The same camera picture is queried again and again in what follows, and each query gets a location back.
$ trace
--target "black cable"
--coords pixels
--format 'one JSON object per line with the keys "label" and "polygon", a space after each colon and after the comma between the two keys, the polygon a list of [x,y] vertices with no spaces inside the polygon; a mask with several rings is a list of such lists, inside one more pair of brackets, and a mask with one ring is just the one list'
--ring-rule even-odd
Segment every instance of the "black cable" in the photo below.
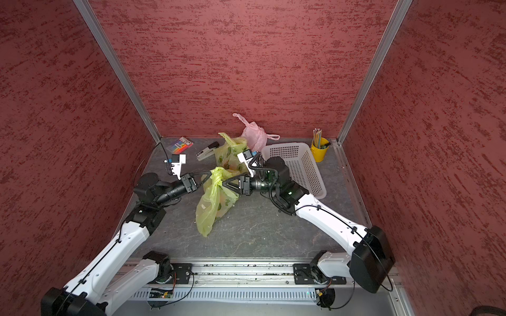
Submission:
{"label": "black cable", "polygon": [[150,156],[153,151],[156,149],[156,147],[158,147],[158,145],[161,145],[162,149],[163,149],[163,152],[165,153],[165,157],[167,158],[167,162],[164,162],[164,166],[165,166],[165,171],[167,172],[168,175],[173,175],[171,172],[169,172],[167,170],[167,164],[169,163],[168,161],[168,154],[167,154],[167,151],[165,150],[165,147],[163,146],[161,140],[153,147],[153,149],[151,150],[150,153],[148,153],[146,156],[144,156],[144,159],[142,159],[141,163],[139,164],[139,166],[137,167],[137,170],[135,170],[135,173],[134,173],[134,185],[133,187],[135,188],[135,178],[137,177],[137,172],[139,172],[139,168],[142,166],[142,164],[144,163],[144,161],[146,160],[146,158],[148,158],[148,156]]}
{"label": "black cable", "polygon": [[329,308],[330,309],[340,309],[340,308],[345,307],[351,301],[351,298],[353,297],[353,293],[355,293],[355,280],[353,280],[353,290],[351,291],[350,298],[346,301],[346,303],[344,303],[343,305],[341,305],[339,307],[329,307]]}
{"label": "black cable", "polygon": [[170,304],[177,303],[177,302],[181,301],[182,299],[186,298],[188,295],[190,295],[191,290],[193,289],[193,286],[195,285],[195,275],[193,274],[193,272],[192,272],[192,271],[190,271],[190,270],[187,270],[187,271],[189,271],[189,272],[191,273],[191,277],[192,277],[192,280],[193,280],[193,281],[192,281],[192,284],[191,284],[190,291],[188,291],[188,293],[186,293],[186,295],[185,295],[185,296],[183,296],[182,298],[178,299],[177,301],[174,301],[174,302],[167,302],[167,303],[165,303],[164,305],[160,305],[160,306],[153,306],[153,305],[151,305],[151,304],[149,303],[149,301],[148,301],[148,305],[149,305],[149,306],[151,306],[151,308],[152,308],[152,309],[153,309],[153,308],[157,308],[157,307],[158,307],[158,308],[160,308],[160,307],[164,307],[164,306],[167,306],[167,305],[170,305]]}
{"label": "black cable", "polygon": [[[332,215],[334,216],[335,218],[337,218],[338,220],[340,220],[341,222],[343,222],[344,225],[348,226],[349,229],[351,229],[353,231],[353,228],[347,223],[345,222],[344,220],[340,219],[339,217],[337,217],[335,214],[332,214],[331,212],[329,212],[328,210],[324,209],[323,207],[321,206],[315,206],[315,205],[304,205],[304,206],[301,206],[299,207],[296,211],[304,208],[304,207],[314,207],[318,210],[322,210],[324,211],[325,213],[329,214],[329,215]],[[390,282],[390,289],[387,289],[383,284],[381,284],[381,286],[389,291],[389,292],[392,292],[394,290],[394,285],[392,284],[392,280],[390,279],[390,277],[388,276],[388,271],[387,269],[385,268],[385,266],[383,266],[383,263],[381,262],[380,258],[378,257],[378,255],[376,254],[376,252],[374,251],[374,249],[371,247],[371,245],[369,245],[369,243],[358,233],[355,231],[355,233],[357,234],[358,237],[360,237],[364,243],[369,247],[369,249],[371,250],[372,254],[376,257],[376,259],[378,260],[379,264],[381,265],[381,267],[383,268],[383,271],[385,271],[385,273],[387,274],[387,279],[388,279],[388,282]]]}
{"label": "black cable", "polygon": [[165,171],[167,172],[167,174],[168,174],[168,175],[174,175],[172,172],[169,172],[169,171],[167,170],[167,164],[169,163],[169,161],[168,161],[167,151],[165,150],[165,147],[163,146],[163,144],[162,144],[161,140],[160,140],[160,144],[161,144],[161,148],[163,149],[163,152],[165,153],[165,158],[167,158],[167,162],[165,162],[165,163],[164,163],[164,165],[165,165]]}
{"label": "black cable", "polygon": [[135,178],[137,177],[137,172],[139,172],[139,168],[142,166],[142,164],[143,164],[144,160],[146,160],[146,158],[148,158],[148,156],[149,156],[149,155],[151,155],[151,154],[153,153],[153,150],[155,150],[155,149],[156,149],[156,147],[158,147],[158,145],[160,145],[160,144],[161,144],[161,141],[160,141],[159,143],[157,143],[157,144],[153,147],[153,149],[151,150],[151,152],[150,152],[150,153],[148,153],[146,156],[144,156],[144,159],[142,159],[141,163],[140,163],[140,164],[139,164],[139,166],[137,167],[137,170],[135,170],[135,173],[134,173],[134,185],[133,185],[133,187],[134,187],[134,188],[135,188]]}
{"label": "black cable", "polygon": [[119,226],[119,235],[118,235],[118,239],[116,239],[116,242],[119,243],[119,244],[121,243],[121,240],[120,240],[120,238],[121,238],[121,229],[123,228],[123,224],[124,223],[125,223],[125,221],[123,221],[121,223],[121,225]]}
{"label": "black cable", "polygon": [[301,275],[298,275],[297,273],[299,272],[302,272],[304,273],[309,279],[313,279],[314,280],[314,277],[312,275],[310,275],[307,271],[305,270],[299,270],[295,273],[295,275],[301,277]]}
{"label": "black cable", "polygon": [[[173,291],[173,292],[174,292],[174,289],[175,289],[175,288],[176,288],[176,280],[174,280],[174,283],[173,283],[173,285],[172,285],[172,289],[171,289],[170,291]],[[162,288],[151,288],[149,291],[150,291],[150,294],[151,294],[151,291],[158,291],[158,292],[161,292],[161,293],[168,292],[168,290],[167,290],[167,289],[162,289]]]}
{"label": "black cable", "polygon": [[67,297],[65,297],[65,299],[63,300],[63,302],[61,303],[60,305],[60,308],[56,311],[56,314],[55,316],[58,316],[58,314],[61,312],[63,306],[65,305],[65,302],[67,301],[67,299],[70,297],[70,295],[75,291],[75,289],[77,289],[77,287],[81,284],[84,284],[85,281],[86,281],[86,278],[90,275],[90,273],[93,271],[93,269],[95,269],[95,267],[102,261],[102,259],[107,256],[107,254],[112,250],[112,248],[114,248],[114,246],[116,246],[116,244],[118,244],[118,240],[116,240],[116,242],[111,246],[111,248],[109,248],[109,250],[107,250],[107,252],[102,256],[102,258],[100,258],[97,263],[95,263],[95,265],[88,271],[88,273],[86,273],[86,275],[81,279],[79,280],[79,282],[77,282],[77,285],[72,289],[72,291],[70,291],[70,293],[68,293]]}
{"label": "black cable", "polygon": [[262,193],[265,193],[265,192],[260,192],[260,195],[263,196],[264,198],[268,199],[269,197],[268,196],[265,196],[263,195]]}
{"label": "black cable", "polygon": [[277,209],[279,209],[280,211],[282,211],[283,213],[285,214],[288,214],[288,215],[293,215],[295,214],[294,213],[291,213],[289,212],[287,209],[285,209],[282,205],[279,205],[276,201],[274,201],[273,197],[272,197],[272,188],[274,187],[274,185],[276,184],[276,182],[278,181],[278,171],[276,169],[272,169],[272,168],[265,168],[265,167],[259,167],[259,166],[253,166],[253,163],[257,162],[260,158],[261,158],[262,154],[261,153],[257,153],[253,159],[249,162],[248,164],[248,167],[251,169],[251,170],[255,170],[255,171],[272,171],[274,172],[274,179],[271,181],[271,184],[269,185],[269,189],[268,189],[268,194],[269,194],[269,199],[271,200],[271,203],[274,204],[274,206],[277,207]]}
{"label": "black cable", "polygon": [[506,316],[506,310],[494,306],[481,305],[473,308],[469,316],[478,316],[481,314],[494,314],[498,316]]}
{"label": "black cable", "polygon": [[158,282],[157,282],[158,280],[160,280],[160,279],[162,279],[162,278],[166,278],[166,277],[168,277],[168,276],[170,276],[170,275],[172,275],[172,274],[175,274],[175,273],[176,273],[176,271],[175,271],[175,270],[172,270],[171,272],[167,273],[166,275],[163,275],[163,276],[161,276],[161,277],[158,277],[158,278],[154,279],[152,282],[156,282],[156,283],[158,283]]}
{"label": "black cable", "polygon": [[169,206],[172,206],[172,205],[176,205],[179,202],[181,202],[181,198],[177,198],[176,200],[169,201],[167,204],[163,204],[162,207],[169,207]]}

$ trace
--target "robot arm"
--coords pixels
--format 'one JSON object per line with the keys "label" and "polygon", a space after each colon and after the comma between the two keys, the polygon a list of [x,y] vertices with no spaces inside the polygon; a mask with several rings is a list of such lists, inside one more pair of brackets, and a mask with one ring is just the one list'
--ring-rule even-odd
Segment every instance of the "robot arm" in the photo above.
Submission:
{"label": "robot arm", "polygon": [[[105,248],[63,289],[50,289],[41,302],[42,316],[112,315],[139,288],[157,280],[172,280],[170,258],[151,251],[139,265],[113,284],[112,278],[130,255],[158,227],[165,216],[164,208],[177,204],[181,197],[198,190],[211,176],[211,172],[186,173],[180,176],[184,155],[173,155],[170,163],[178,181],[167,183],[159,180],[156,173],[147,173],[137,182],[134,192],[139,203],[126,217],[119,232]],[[198,175],[207,177],[199,184]]]}
{"label": "robot arm", "polygon": [[311,274],[319,283],[333,276],[351,276],[362,288],[376,293],[395,263],[385,233],[378,227],[370,229],[340,215],[318,201],[289,175],[280,157],[267,161],[250,150],[237,155],[248,166],[248,173],[223,181],[223,185],[239,194],[254,190],[268,193],[280,212],[297,215],[313,223],[331,236],[349,254],[348,262],[322,251],[313,261]]}

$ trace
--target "aluminum frame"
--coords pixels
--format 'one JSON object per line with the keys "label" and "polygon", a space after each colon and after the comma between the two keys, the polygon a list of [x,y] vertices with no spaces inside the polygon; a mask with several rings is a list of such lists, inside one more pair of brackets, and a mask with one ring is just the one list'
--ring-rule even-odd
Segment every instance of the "aluminum frame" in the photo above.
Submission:
{"label": "aluminum frame", "polygon": [[[125,262],[123,267],[118,271],[115,279],[128,273],[139,264],[140,259],[131,258]],[[318,285],[297,285],[293,279],[294,263],[309,263],[311,259],[307,258],[173,258],[172,263],[191,263],[193,265],[195,283],[194,290],[210,289],[212,291],[220,291],[220,289],[256,289],[258,291],[273,291],[283,289],[303,289],[304,291],[314,291]],[[403,284],[399,277],[399,273],[395,267],[390,270],[389,277],[394,285],[394,290],[390,292],[393,310],[397,316],[414,316],[407,300]],[[353,287],[351,278],[347,278],[345,285],[331,285],[333,288],[351,288]],[[178,285],[178,289],[187,292],[192,286]],[[387,288],[390,287],[388,280],[383,283]],[[146,292],[151,287],[159,288],[159,284],[148,284],[142,287],[139,292]],[[143,300],[139,297],[132,297],[131,300]],[[206,297],[192,298],[191,300],[208,300]],[[236,302],[237,297],[229,300],[226,298],[222,301]],[[292,303],[293,298],[287,298],[286,303]]]}
{"label": "aluminum frame", "polygon": [[340,145],[343,144],[346,136],[348,135],[348,132],[351,129],[351,126],[353,125],[353,121],[357,117],[358,111],[360,110],[360,107],[362,106],[362,103],[364,102],[364,99],[369,92],[369,88],[371,88],[374,78],[381,68],[383,60],[385,59],[385,56],[387,55],[387,52],[392,45],[392,42],[394,41],[395,35],[397,34],[397,31],[399,30],[399,27],[401,26],[401,23],[406,16],[411,2],[412,0],[399,0],[395,5],[392,16],[390,17],[390,21],[388,22],[385,32],[379,41],[380,43],[376,49],[376,53],[374,53],[374,57],[372,58],[369,69],[365,74],[364,81],[358,90],[357,97],[351,106],[350,112],[346,117],[341,131],[339,132],[338,143]]}
{"label": "aluminum frame", "polygon": [[353,205],[353,209],[355,210],[355,214],[357,215],[358,223],[366,227],[371,227],[372,223],[369,218],[369,214],[367,214],[367,210],[365,209],[364,201],[362,200],[362,196],[358,190],[355,177],[353,177],[353,172],[351,171],[350,164],[346,158],[344,148],[342,145],[338,144],[337,139],[331,138],[329,140],[332,144],[335,155],[338,157],[339,169],[345,178],[346,189],[350,195],[351,203]]}
{"label": "aluminum frame", "polygon": [[[151,159],[153,158],[153,155],[155,153],[155,150],[156,150],[156,147],[158,146],[158,143],[153,147],[153,150],[151,151],[149,155],[149,157],[146,157],[147,158],[147,161],[146,161],[146,164],[144,166],[144,168],[142,170],[138,170],[137,171],[137,174],[144,174],[144,171],[146,170],[146,167],[149,165],[149,163],[151,162]],[[132,211],[133,207],[130,208],[131,205],[135,206],[135,202],[134,201],[137,201],[137,197],[135,195],[135,193],[132,193],[132,195],[130,196],[130,199],[128,200],[128,203],[126,204],[127,206],[125,207],[125,210],[123,211],[123,215],[121,216],[119,222],[118,222],[118,225],[116,226],[116,230],[114,231],[114,234],[111,236],[111,238],[114,238],[114,236],[118,233],[119,231],[119,228],[121,227],[121,225],[123,225],[123,221],[125,220],[125,218],[128,216],[128,214],[130,214],[130,212]]]}
{"label": "aluminum frame", "polygon": [[102,49],[102,52],[104,53],[105,57],[109,61],[109,64],[111,65],[112,69],[116,73],[116,76],[118,77],[119,81],[123,85],[123,88],[125,89],[126,93],[130,97],[130,100],[134,104],[135,108],[137,109],[137,112],[141,116],[144,124],[148,128],[149,132],[151,133],[151,136],[155,140],[156,143],[160,141],[161,135],[158,129],[156,128],[155,123],[151,119],[151,116],[149,115],[148,111],[146,110],[146,107],[144,106],[144,103],[141,100],[141,97],[135,90],[134,84],[130,80],[130,77],[128,76],[127,71],[119,61],[119,58],[114,51],[114,48],[111,45],[111,42],[105,35],[104,29],[100,25],[100,22],[97,19],[97,16],[93,12],[93,9],[88,2],[88,0],[73,0],[75,6],[81,13],[82,18],[85,20],[86,25],[90,29],[91,33],[93,34],[93,37],[97,41],[98,45]]}

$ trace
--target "white plastic basket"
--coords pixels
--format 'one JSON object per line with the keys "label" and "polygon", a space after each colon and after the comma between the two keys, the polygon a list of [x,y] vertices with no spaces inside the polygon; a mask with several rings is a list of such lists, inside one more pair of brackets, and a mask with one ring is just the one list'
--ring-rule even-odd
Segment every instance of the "white plastic basket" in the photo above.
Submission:
{"label": "white plastic basket", "polygon": [[262,157],[265,160],[276,156],[283,158],[290,170],[292,180],[309,190],[315,198],[323,199],[327,195],[320,170],[307,144],[274,144],[262,149]]}

